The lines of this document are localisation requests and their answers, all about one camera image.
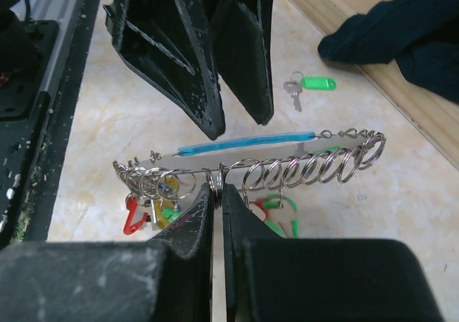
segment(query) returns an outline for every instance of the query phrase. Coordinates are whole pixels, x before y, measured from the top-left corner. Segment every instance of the beige tile floor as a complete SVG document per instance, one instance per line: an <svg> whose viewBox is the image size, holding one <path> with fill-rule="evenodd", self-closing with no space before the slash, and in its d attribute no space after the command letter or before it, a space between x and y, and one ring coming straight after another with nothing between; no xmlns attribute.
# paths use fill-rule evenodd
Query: beige tile floor
<svg viewBox="0 0 459 322"><path fill-rule="evenodd" d="M146 158L205 135L172 102L120 60L99 8L73 119L49 241L145 240L149 229L122 233L127 189L113 160ZM316 54L321 33L288 0L275 0L271 47L275 115L257 126L222 83L227 132L222 139L289 131L367 128L387 136L380 162L349 183L294 189L302 237L383 237L405 242L419 258L443 314L459 319L459 173L356 70L326 66ZM303 112L282 84L291 72L333 77L333 92L304 91ZM221 214L216 220L214 320L224 320Z"/></svg>

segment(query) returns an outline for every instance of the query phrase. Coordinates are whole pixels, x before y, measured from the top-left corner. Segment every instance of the wooden board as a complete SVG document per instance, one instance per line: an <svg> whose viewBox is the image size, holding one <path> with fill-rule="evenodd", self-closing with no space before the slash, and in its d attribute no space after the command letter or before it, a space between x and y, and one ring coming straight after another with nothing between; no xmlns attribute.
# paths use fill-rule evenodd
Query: wooden board
<svg viewBox="0 0 459 322"><path fill-rule="evenodd" d="M325 33L335 32L355 13L366 13L381 0L291 0ZM395 62L363 65L373 80L429 141L459 169L459 106L408 83Z"/></svg>

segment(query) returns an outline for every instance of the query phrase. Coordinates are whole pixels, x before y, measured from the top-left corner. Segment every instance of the green key tag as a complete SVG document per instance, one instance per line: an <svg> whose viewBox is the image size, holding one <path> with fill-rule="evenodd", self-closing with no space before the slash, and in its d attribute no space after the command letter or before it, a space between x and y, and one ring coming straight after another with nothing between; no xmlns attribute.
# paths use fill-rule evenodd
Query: green key tag
<svg viewBox="0 0 459 322"><path fill-rule="evenodd" d="M310 90L335 90L336 82L327 77L303 77L301 86Z"/></svg>

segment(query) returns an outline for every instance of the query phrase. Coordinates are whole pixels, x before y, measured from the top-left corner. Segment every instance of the metal key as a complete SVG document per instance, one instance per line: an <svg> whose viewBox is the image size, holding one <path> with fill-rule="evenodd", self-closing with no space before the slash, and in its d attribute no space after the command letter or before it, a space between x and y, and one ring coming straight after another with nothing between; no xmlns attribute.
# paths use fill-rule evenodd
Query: metal key
<svg viewBox="0 0 459 322"><path fill-rule="evenodd" d="M290 80L289 82L284 82L284 90L289 94L293 99L293 106L298 112L301 112L301 103L298 95L303 91L301 84L296 80Z"/></svg>

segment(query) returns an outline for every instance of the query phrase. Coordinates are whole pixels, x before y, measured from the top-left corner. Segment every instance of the dark fabric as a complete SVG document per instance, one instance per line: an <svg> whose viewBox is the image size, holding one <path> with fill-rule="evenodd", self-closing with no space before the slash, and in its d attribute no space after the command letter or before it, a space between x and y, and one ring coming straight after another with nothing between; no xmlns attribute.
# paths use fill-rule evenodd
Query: dark fabric
<svg viewBox="0 0 459 322"><path fill-rule="evenodd" d="M320 56L348 64L396 59L409 82L459 103L459 0L394 0L347 19Z"/></svg>

